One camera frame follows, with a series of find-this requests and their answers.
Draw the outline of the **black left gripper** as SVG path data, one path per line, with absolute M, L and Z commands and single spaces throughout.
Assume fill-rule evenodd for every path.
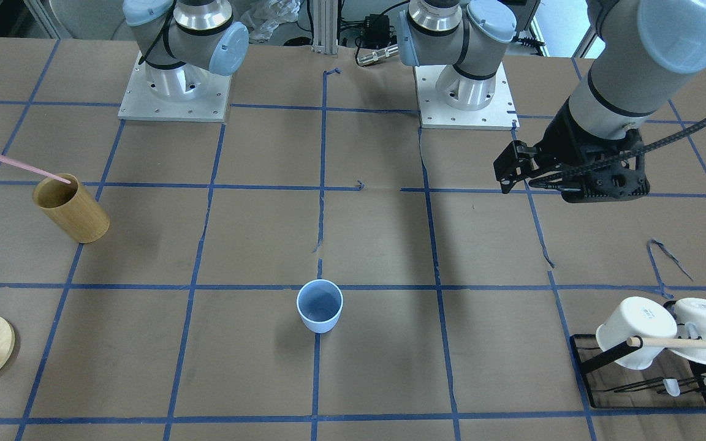
M 499 184 L 514 185 L 503 187 L 503 194 L 526 194 L 531 187 L 524 179 L 532 178 L 537 170 L 533 159 L 540 172 L 558 173 L 643 146 L 638 129 L 630 129 L 619 140 L 589 134 L 577 124 L 569 103 L 565 102 L 536 147 L 513 140 L 496 158 L 493 168 Z M 637 156 L 635 163 L 617 160 L 597 170 L 560 178 L 558 183 L 550 179 L 544 184 L 546 188 L 551 186 L 561 190 L 567 203 L 624 202 L 641 198 L 649 192 L 645 156 Z

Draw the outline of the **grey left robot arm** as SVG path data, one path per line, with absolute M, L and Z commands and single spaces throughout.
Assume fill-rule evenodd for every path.
M 650 192 L 645 154 L 706 127 L 706 118 L 644 143 L 640 126 L 706 68 L 706 1 L 589 1 L 604 50 L 533 146 L 516 140 L 493 163 L 501 192 L 519 181 L 567 203 L 620 202 Z M 445 103 L 487 106 L 516 31 L 499 1 L 410 1 L 396 36 L 406 66 L 444 67 Z

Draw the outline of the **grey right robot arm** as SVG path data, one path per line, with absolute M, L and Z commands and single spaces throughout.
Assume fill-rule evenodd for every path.
M 208 79 L 233 75 L 246 57 L 249 31 L 230 2 L 124 1 L 121 10 L 156 100 L 197 100 Z

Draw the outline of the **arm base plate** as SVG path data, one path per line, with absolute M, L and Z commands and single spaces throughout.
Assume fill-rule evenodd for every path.
M 520 126 L 504 66 L 485 80 L 452 66 L 414 68 L 421 126 L 432 129 L 511 130 Z
M 224 123 L 232 77 L 185 64 L 173 70 L 135 64 L 118 117 L 130 121 Z

